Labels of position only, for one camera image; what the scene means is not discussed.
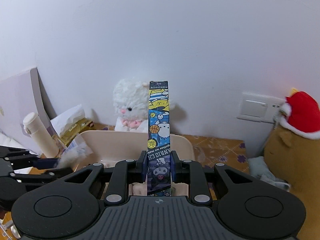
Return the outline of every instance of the gray cloth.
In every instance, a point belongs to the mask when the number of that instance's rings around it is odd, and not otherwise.
[[[267,182],[283,190],[290,190],[290,184],[286,183],[283,179],[279,179],[272,174],[267,164],[264,162],[263,156],[248,159],[248,164],[251,176],[257,179],[261,179],[262,181]]]

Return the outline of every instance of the red hat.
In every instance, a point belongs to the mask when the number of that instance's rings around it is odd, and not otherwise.
[[[320,139],[320,110],[318,103],[306,92],[296,92],[287,97],[281,106],[286,118],[281,117],[280,124],[304,138]]]

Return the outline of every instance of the black robotic gripper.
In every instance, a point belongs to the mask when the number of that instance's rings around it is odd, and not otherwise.
[[[297,239],[306,211],[294,195],[223,163],[202,167],[175,151],[171,159],[172,181],[188,184],[189,196],[128,196],[129,184],[145,181],[143,151],[137,161],[94,163],[29,192],[20,187],[13,222],[23,240]]]

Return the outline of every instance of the white thermos bottle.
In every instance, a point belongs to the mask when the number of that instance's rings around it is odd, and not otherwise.
[[[58,155],[59,148],[41,122],[38,114],[33,112],[28,114],[23,119],[23,126],[26,133],[30,134],[47,158],[54,158]]]

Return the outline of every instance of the tissue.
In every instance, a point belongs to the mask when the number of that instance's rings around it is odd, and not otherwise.
[[[82,105],[77,105],[58,115],[51,120],[51,124],[57,134],[62,136],[71,126],[84,118],[84,109]]]

